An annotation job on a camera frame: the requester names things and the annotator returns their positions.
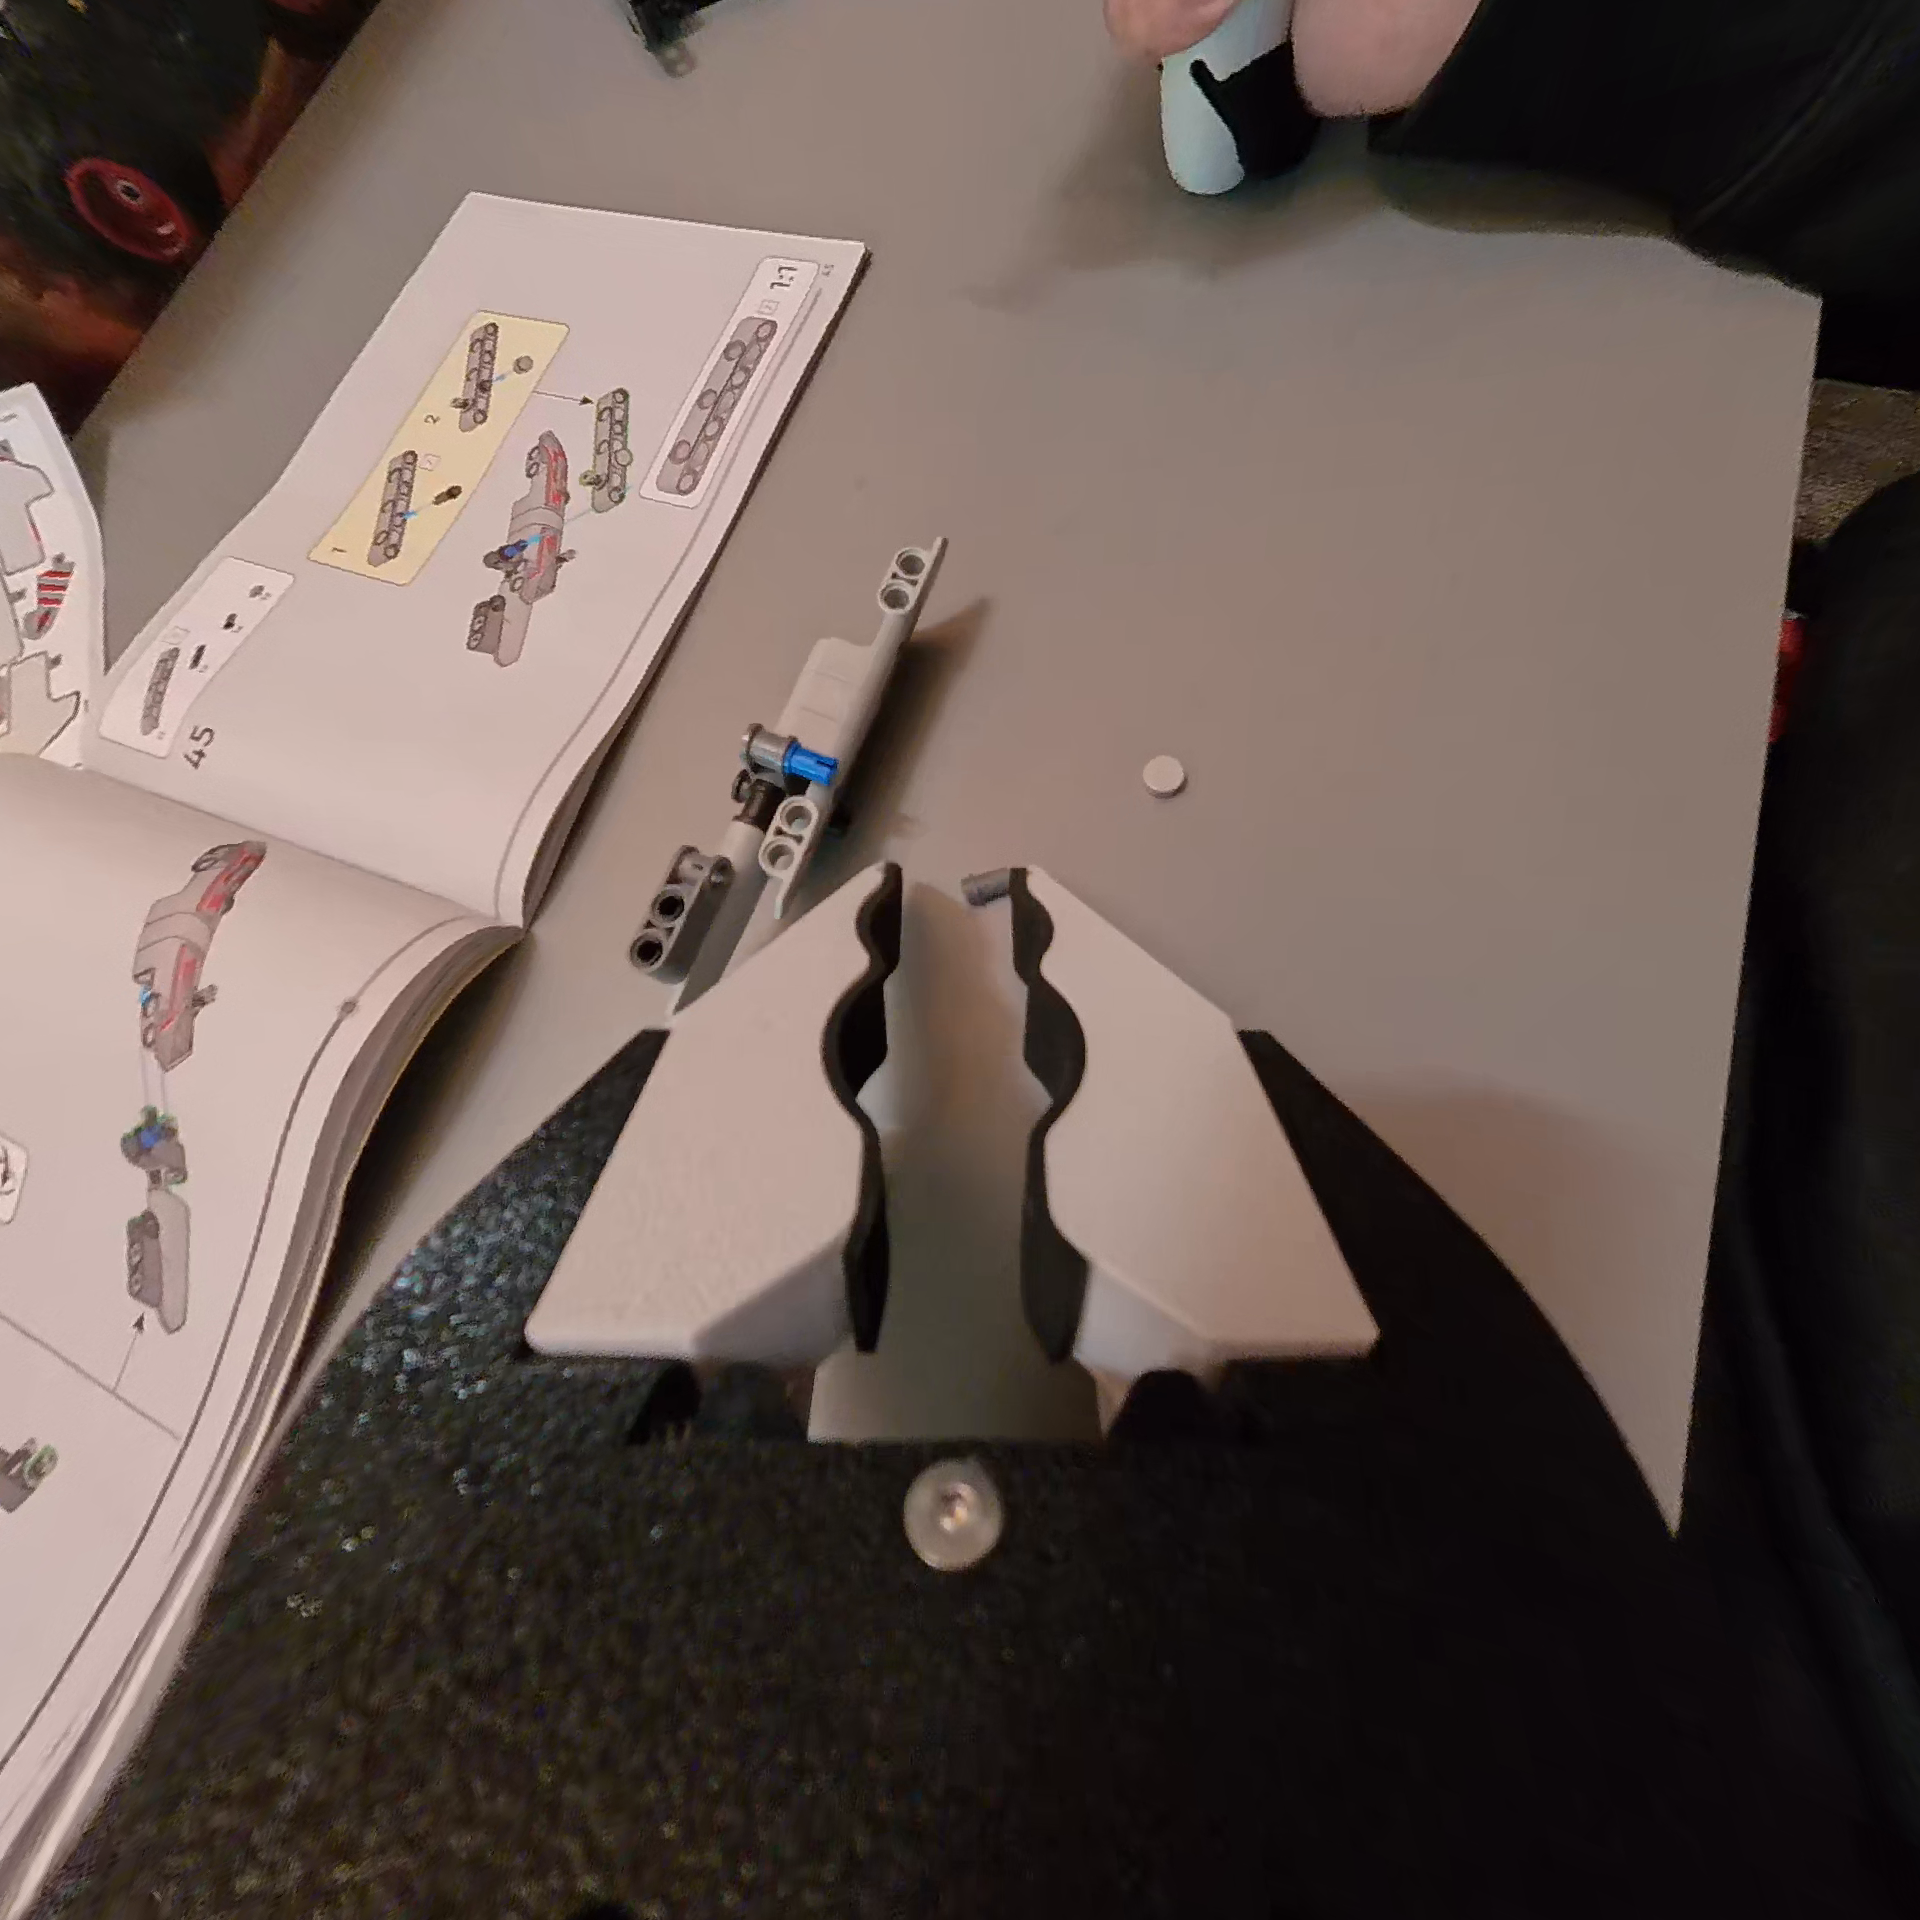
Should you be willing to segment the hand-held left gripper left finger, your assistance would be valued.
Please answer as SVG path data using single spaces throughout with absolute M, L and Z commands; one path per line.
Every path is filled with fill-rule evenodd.
M 525 1321 L 548 1357 L 814 1372 L 873 1353 L 889 1297 L 881 1151 L 902 873 L 877 862 L 661 1034 Z

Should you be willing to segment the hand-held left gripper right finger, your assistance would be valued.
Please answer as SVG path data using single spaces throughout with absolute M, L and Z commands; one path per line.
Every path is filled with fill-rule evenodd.
M 1343 1360 L 1375 1319 L 1237 1023 L 1040 868 L 1008 876 L 1022 1054 L 1019 1287 L 1041 1354 L 1132 1382 Z

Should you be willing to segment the small grey brick assembly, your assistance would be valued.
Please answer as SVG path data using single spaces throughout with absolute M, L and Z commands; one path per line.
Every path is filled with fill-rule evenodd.
M 873 638 L 816 639 L 777 721 L 742 733 L 734 814 L 717 847 L 675 852 L 629 946 L 633 967 L 671 990 L 677 1004 L 699 998 L 728 972 L 764 897 L 777 921 L 787 917 L 845 800 L 947 551 L 941 535 L 901 546 L 876 592 Z

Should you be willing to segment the person's right forearm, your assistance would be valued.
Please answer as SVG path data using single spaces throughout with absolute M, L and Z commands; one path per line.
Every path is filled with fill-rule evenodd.
M 1366 132 L 1657 209 L 1692 250 L 1821 301 L 1820 376 L 1915 390 L 1915 1 L 1479 4 Z

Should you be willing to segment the person's right hand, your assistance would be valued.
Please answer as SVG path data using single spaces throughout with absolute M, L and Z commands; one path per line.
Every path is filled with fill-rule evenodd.
M 1295 1 L 1289 13 L 1294 68 L 1308 105 L 1323 116 L 1397 111 L 1413 105 L 1446 64 L 1479 1 Z M 1237 1 L 1104 1 L 1109 33 L 1124 54 L 1163 61 L 1209 37 Z

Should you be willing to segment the partly built brick model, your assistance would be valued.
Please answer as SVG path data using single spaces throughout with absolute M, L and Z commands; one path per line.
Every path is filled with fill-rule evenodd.
M 678 79 L 693 68 L 689 37 L 702 15 L 719 1 L 621 1 L 621 7 L 646 54 L 667 77 Z

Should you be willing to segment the open instruction booklet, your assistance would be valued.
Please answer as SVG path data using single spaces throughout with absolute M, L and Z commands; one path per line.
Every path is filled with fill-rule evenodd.
M 344 1185 L 870 261 L 468 194 L 92 693 L 4 694 L 4 1914 L 224 1548 Z

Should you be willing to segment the person's black clothing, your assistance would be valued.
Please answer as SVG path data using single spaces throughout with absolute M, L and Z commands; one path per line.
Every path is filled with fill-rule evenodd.
M 1820 374 L 1683 1520 L 1843 1914 L 1915 1914 L 1915 492 L 1915 393 Z

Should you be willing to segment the printed sticker sheet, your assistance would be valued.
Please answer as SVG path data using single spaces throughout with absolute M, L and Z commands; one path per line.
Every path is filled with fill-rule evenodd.
M 103 530 L 35 383 L 3 393 L 3 754 L 83 762 L 105 679 Z

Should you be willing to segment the dark toy truck box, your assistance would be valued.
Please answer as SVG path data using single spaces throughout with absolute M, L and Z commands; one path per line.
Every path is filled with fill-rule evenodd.
M 3 4 L 3 381 L 78 428 L 373 1 Z

